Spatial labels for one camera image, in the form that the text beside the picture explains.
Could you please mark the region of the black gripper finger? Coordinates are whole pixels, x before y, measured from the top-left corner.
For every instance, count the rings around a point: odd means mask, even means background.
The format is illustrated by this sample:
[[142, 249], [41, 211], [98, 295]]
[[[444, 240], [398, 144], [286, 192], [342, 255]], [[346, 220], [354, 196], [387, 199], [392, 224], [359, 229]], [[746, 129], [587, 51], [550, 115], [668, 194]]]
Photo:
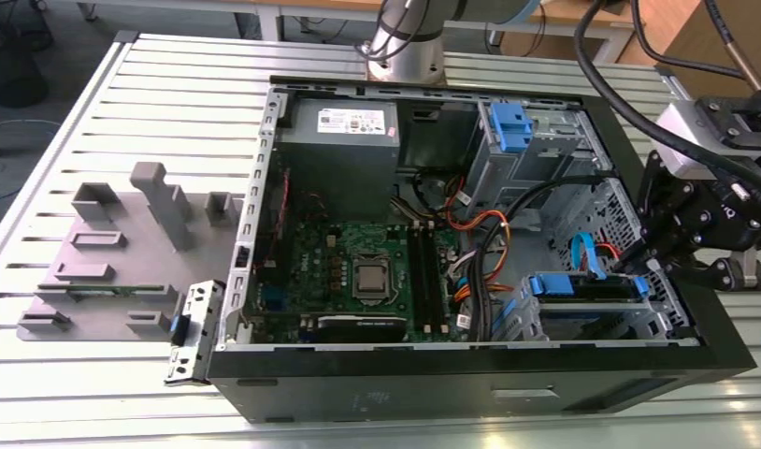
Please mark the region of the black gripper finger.
[[644, 275], [675, 265], [688, 256], [690, 234], [678, 213], [694, 196], [694, 184], [667, 169], [658, 151], [648, 155], [635, 209], [640, 228], [635, 242], [619, 257], [615, 272]]
[[694, 257], [654, 257], [651, 268], [659, 268], [683, 282], [718, 291], [761, 291], [761, 262], [755, 253], [732, 253], [708, 265]]

